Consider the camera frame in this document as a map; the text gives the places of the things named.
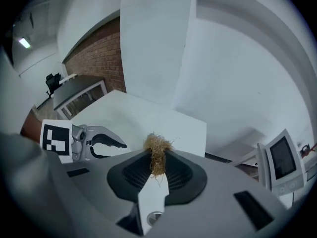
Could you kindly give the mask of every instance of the ceiling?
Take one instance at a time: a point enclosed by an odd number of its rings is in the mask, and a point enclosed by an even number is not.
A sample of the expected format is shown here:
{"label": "ceiling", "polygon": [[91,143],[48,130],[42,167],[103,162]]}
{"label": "ceiling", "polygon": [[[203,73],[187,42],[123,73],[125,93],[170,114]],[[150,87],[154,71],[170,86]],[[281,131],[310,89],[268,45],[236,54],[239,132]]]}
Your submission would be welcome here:
{"label": "ceiling", "polygon": [[67,0],[30,0],[16,18],[13,39],[25,38],[31,46],[54,38]]}

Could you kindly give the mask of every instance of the black slot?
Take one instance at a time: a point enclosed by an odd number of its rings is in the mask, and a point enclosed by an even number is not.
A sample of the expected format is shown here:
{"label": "black slot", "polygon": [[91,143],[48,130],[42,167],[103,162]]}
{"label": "black slot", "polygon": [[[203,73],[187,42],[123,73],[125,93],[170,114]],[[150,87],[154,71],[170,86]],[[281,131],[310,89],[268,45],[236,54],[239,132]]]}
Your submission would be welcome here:
{"label": "black slot", "polygon": [[273,221],[267,211],[247,191],[233,194],[257,230]]}
{"label": "black slot", "polygon": [[72,170],[72,171],[68,171],[67,174],[69,177],[75,177],[75,176],[79,176],[85,173],[88,173],[89,170],[86,168],[82,168],[82,169],[76,169],[76,170]]}

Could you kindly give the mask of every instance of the black chair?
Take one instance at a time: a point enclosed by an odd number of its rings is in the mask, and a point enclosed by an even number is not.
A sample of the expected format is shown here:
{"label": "black chair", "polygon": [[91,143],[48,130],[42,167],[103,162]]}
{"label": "black chair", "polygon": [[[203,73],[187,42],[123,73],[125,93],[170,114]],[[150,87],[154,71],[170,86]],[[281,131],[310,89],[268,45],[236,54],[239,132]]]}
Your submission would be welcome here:
{"label": "black chair", "polygon": [[54,91],[59,88],[61,86],[61,84],[59,83],[60,81],[60,74],[56,74],[56,75],[48,75],[46,77],[46,84],[49,87],[49,91],[46,91],[46,93],[49,95],[49,97],[51,97],[51,95],[54,93]]}

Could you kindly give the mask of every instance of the floor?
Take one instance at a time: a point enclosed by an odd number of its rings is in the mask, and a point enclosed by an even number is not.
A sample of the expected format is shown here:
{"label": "floor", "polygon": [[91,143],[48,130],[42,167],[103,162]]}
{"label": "floor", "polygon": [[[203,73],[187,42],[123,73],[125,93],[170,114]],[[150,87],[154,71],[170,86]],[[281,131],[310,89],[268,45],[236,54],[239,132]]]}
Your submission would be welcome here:
{"label": "floor", "polygon": [[[88,95],[83,94],[81,97],[74,100],[72,103],[67,105],[69,111],[71,112],[72,116],[69,116],[67,112],[64,112],[65,115],[68,117],[68,119],[72,119],[75,115],[77,115],[79,112],[84,110],[86,107],[88,107],[91,103],[99,99],[103,96],[101,89],[93,89],[91,91],[93,100],[90,101]],[[41,106],[38,108],[33,108],[33,111],[35,113],[35,116],[38,120],[42,121],[43,119],[56,119],[56,120],[62,120],[61,116],[57,113],[57,111],[54,111],[53,109],[53,98],[48,99],[45,101]]]}

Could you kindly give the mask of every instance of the brick wall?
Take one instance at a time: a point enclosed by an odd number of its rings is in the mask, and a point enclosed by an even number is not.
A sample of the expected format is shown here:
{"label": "brick wall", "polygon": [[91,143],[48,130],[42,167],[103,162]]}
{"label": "brick wall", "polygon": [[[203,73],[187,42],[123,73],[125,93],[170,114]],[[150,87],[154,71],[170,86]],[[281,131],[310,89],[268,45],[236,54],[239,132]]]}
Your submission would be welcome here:
{"label": "brick wall", "polygon": [[126,92],[120,49],[120,18],[101,26],[66,58],[67,73],[102,76],[108,92]]}

